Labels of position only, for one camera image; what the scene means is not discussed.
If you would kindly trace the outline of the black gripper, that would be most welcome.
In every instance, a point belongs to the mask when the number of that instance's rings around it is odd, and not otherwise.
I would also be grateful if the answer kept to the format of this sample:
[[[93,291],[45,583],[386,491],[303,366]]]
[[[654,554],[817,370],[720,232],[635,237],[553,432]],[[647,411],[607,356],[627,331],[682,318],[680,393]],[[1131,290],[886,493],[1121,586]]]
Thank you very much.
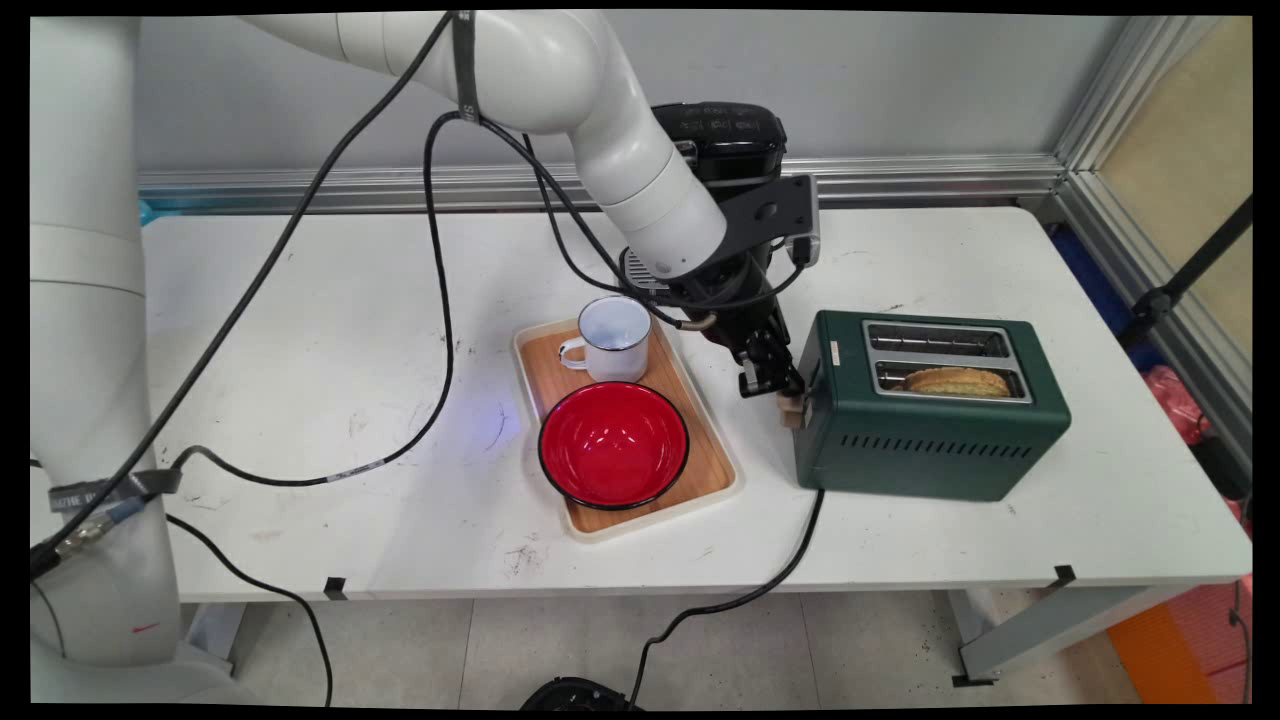
[[[780,301],[765,278],[771,256],[744,252],[727,258],[668,284],[666,295],[672,307],[692,304],[694,319],[705,316],[704,306],[717,315],[701,334],[714,345],[740,351],[739,393],[744,398],[769,393],[797,397],[806,388],[788,350],[791,337]]]

